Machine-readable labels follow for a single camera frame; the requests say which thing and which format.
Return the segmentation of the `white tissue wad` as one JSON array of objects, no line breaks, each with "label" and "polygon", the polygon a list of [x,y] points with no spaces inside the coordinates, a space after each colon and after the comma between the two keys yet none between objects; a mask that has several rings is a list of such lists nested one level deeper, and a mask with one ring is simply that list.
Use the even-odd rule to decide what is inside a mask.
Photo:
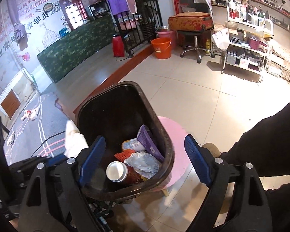
[{"label": "white tissue wad", "polygon": [[88,148],[85,137],[80,133],[72,120],[66,122],[65,128],[65,151],[67,158],[76,158],[83,149]]}]

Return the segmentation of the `white red plastic bag trash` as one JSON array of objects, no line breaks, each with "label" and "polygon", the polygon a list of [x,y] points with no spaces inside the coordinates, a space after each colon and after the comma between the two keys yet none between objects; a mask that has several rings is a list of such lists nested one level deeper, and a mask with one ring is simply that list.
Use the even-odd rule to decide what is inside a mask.
[{"label": "white red plastic bag trash", "polygon": [[27,119],[27,120],[33,121],[33,120],[37,119],[38,114],[39,114],[39,110],[40,109],[38,106],[32,110],[25,110],[23,112],[23,116],[21,117],[21,120]]}]

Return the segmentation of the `black trash bin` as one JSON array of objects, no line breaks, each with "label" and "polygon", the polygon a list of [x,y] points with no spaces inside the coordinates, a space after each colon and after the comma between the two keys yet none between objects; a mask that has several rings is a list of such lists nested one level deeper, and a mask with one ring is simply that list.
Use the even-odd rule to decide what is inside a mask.
[{"label": "black trash bin", "polygon": [[[160,191],[171,179],[174,163],[172,141],[150,105],[141,87],[132,81],[120,82],[89,98],[75,117],[75,124],[88,145],[98,136],[106,140],[106,149],[91,181],[83,193],[95,200],[128,200],[146,191]],[[142,125],[148,127],[164,161],[151,179],[135,185],[111,182],[106,177],[107,166],[121,152],[121,144],[135,138]]]}]

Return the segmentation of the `white lid paper cup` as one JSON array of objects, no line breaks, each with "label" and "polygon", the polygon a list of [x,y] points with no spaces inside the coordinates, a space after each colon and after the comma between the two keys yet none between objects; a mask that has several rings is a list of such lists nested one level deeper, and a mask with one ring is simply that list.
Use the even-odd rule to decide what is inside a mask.
[{"label": "white lid paper cup", "polygon": [[106,168],[107,178],[114,183],[125,185],[134,185],[142,182],[140,174],[135,170],[120,161],[110,163]]}]

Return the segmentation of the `blue grey striped tablecloth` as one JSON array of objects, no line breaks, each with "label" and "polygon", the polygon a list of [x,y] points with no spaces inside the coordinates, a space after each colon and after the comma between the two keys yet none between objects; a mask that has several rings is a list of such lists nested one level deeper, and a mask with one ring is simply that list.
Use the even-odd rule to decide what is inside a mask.
[{"label": "blue grey striped tablecloth", "polygon": [[18,116],[3,147],[8,165],[35,156],[56,157],[65,151],[68,117],[58,99],[55,93],[43,94],[25,107],[26,111],[38,110],[36,119]]}]

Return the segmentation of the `orange foam net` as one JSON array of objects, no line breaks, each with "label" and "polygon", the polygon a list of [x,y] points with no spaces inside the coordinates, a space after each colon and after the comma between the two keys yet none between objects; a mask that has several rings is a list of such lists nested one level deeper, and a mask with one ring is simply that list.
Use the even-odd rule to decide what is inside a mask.
[{"label": "orange foam net", "polygon": [[120,161],[120,162],[124,162],[127,158],[129,158],[132,154],[135,153],[135,150],[133,149],[126,149],[120,153],[115,154],[115,158]]}]

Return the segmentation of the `pink round stool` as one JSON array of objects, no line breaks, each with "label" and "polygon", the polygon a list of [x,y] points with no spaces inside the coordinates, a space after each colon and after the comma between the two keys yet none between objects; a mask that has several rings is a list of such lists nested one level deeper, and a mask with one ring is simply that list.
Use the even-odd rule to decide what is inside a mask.
[{"label": "pink round stool", "polygon": [[184,139],[188,133],[179,123],[170,118],[159,116],[159,120],[168,133],[174,148],[172,170],[168,178],[160,185],[160,190],[157,191],[160,197],[167,197],[170,194],[170,188],[181,181],[191,163],[184,148]]}]

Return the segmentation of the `orange cushion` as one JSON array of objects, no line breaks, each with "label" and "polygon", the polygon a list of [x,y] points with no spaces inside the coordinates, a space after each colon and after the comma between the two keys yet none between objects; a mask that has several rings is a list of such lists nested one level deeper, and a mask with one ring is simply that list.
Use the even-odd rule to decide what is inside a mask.
[{"label": "orange cushion", "polygon": [[17,96],[13,90],[11,90],[7,94],[6,98],[1,103],[1,107],[7,113],[9,119],[12,118],[12,116],[17,111],[17,109],[20,107],[20,105],[21,105],[21,103],[20,103],[19,99],[17,98]]}]

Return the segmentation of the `crumpled grey plastic wrapper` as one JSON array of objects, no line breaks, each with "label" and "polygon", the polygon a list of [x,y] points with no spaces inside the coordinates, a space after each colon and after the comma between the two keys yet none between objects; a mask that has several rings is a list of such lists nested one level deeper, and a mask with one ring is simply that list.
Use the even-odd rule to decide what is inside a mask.
[{"label": "crumpled grey plastic wrapper", "polygon": [[153,155],[146,152],[135,152],[124,160],[124,163],[143,178],[151,179],[160,170],[162,164]]}]

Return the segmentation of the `purple snack package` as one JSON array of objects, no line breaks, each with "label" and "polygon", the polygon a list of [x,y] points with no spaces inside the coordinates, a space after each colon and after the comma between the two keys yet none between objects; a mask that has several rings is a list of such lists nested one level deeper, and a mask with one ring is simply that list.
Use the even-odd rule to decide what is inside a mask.
[{"label": "purple snack package", "polygon": [[137,134],[137,141],[145,148],[145,150],[154,156],[161,163],[164,161],[164,157],[161,152],[158,150],[153,135],[146,125],[142,125]]}]

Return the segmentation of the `swivel stool chrome base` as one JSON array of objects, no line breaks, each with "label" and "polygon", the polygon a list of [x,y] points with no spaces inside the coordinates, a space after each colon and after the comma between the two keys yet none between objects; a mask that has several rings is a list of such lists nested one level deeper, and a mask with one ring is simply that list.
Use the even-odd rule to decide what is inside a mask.
[{"label": "swivel stool chrome base", "polygon": [[184,58],[185,54],[191,51],[195,51],[197,53],[196,62],[200,64],[202,62],[202,55],[200,51],[209,52],[211,58],[215,58],[216,55],[212,52],[212,47],[210,46],[209,49],[204,49],[199,47],[198,39],[200,36],[204,34],[204,32],[190,32],[190,31],[182,31],[178,30],[177,33],[184,37],[193,37],[194,43],[192,46],[186,44],[186,41],[183,41],[183,51],[180,53],[180,57]]}]

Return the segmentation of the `red phone booth cabinet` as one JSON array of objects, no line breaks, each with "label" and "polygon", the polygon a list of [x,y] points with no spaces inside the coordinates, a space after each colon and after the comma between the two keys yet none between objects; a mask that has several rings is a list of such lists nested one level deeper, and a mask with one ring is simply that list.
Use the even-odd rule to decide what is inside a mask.
[{"label": "red phone booth cabinet", "polygon": [[59,0],[65,19],[71,30],[87,22],[87,14],[82,0]]}]

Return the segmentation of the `pink plastic bucket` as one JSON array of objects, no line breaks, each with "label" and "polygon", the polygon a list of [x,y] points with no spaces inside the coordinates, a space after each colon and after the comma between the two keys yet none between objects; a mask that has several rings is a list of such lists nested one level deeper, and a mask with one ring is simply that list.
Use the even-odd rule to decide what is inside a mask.
[{"label": "pink plastic bucket", "polygon": [[170,38],[171,46],[174,50],[177,46],[177,32],[175,30],[170,30],[169,26],[161,26],[156,28],[157,35],[159,38]]}]

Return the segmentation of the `purple towel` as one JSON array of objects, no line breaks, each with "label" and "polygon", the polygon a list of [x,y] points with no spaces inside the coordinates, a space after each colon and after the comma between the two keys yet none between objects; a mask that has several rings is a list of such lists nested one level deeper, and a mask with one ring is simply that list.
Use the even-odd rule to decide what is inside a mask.
[{"label": "purple towel", "polygon": [[128,11],[126,0],[107,0],[110,5],[111,13],[116,16]]}]

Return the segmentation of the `pink towel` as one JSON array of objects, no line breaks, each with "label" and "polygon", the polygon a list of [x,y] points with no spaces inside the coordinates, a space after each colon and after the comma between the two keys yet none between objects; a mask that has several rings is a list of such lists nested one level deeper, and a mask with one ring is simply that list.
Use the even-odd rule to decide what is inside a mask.
[{"label": "pink towel", "polygon": [[126,3],[127,3],[129,12],[131,14],[137,14],[138,10],[137,10],[136,0],[126,0]]}]

